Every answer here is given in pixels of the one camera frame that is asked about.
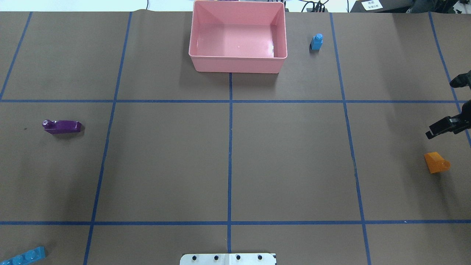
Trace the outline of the pink plastic box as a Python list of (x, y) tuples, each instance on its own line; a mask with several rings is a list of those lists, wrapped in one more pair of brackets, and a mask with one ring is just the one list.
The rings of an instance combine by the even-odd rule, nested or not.
[(279, 73), (288, 56), (284, 3), (196, 0), (188, 54), (198, 72)]

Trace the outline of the purple sloped block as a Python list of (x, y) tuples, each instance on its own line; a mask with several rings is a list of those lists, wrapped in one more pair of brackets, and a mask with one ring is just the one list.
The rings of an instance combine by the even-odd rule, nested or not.
[(49, 134), (75, 134), (81, 132), (82, 124), (72, 120), (44, 120), (42, 122), (44, 131)]

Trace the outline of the small blue block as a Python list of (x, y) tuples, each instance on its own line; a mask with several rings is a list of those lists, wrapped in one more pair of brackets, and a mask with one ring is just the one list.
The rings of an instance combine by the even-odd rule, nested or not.
[(321, 33), (318, 33), (314, 35), (313, 38), (311, 39), (309, 48), (312, 51), (318, 51), (321, 49), (322, 45), (323, 45), (323, 35)]

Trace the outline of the white paper label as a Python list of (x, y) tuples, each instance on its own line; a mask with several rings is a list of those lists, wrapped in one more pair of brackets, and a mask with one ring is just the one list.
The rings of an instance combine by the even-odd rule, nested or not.
[(383, 5), (380, 0), (365, 0), (361, 2), (365, 11), (380, 10), (383, 9)]

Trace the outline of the orange sloped block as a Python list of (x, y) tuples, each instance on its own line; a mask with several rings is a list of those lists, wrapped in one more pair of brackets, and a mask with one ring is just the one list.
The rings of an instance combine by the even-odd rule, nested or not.
[(450, 162), (437, 152), (426, 153), (424, 158), (430, 173), (442, 173), (451, 168)]

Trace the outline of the white metal mounting plate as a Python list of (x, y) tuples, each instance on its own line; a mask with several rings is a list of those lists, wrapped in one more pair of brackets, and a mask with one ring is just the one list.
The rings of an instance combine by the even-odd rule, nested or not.
[(180, 265), (276, 265), (276, 254), (272, 253), (212, 253), (185, 254)]

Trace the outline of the long blue studded block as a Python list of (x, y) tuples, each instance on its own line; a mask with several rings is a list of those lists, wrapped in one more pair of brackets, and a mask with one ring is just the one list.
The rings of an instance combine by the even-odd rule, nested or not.
[(46, 257), (44, 246), (29, 250), (25, 253), (14, 256), (13, 258), (3, 260), (1, 265), (30, 265)]

